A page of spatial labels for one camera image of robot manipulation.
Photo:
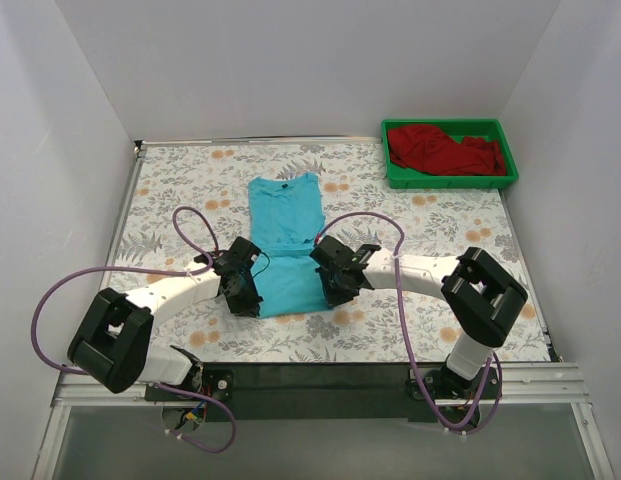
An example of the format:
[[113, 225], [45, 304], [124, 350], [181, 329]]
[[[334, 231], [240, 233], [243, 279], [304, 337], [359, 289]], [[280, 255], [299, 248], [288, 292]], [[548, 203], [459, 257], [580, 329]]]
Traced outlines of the turquoise t shirt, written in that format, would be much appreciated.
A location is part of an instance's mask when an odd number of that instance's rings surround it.
[[319, 179], [305, 173], [288, 180], [253, 179], [248, 186], [250, 240], [261, 256], [252, 268], [260, 318], [326, 310], [314, 240], [324, 228]]

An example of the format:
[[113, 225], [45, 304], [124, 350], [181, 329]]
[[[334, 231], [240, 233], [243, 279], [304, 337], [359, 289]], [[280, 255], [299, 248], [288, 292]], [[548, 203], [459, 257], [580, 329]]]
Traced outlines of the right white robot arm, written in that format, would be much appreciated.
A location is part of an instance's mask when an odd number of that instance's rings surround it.
[[354, 251], [327, 235], [310, 257], [330, 307], [350, 302], [362, 289], [396, 287], [448, 304], [462, 333], [445, 365], [428, 373], [426, 383], [432, 393], [449, 397], [476, 389], [484, 363], [503, 346], [528, 300], [524, 287], [477, 247], [458, 257], [399, 255], [372, 244]]

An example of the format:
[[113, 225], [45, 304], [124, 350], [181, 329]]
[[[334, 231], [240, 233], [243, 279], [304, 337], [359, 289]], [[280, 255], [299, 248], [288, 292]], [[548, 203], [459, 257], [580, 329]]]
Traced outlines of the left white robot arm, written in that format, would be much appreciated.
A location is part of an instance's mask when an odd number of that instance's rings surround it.
[[256, 317], [262, 297], [252, 267], [261, 250], [239, 237], [226, 251], [201, 254], [177, 275], [120, 293], [99, 291], [68, 348], [68, 358], [109, 391], [164, 383], [183, 400], [204, 388], [203, 362], [182, 347], [153, 345], [153, 329], [196, 304], [222, 297], [230, 312]]

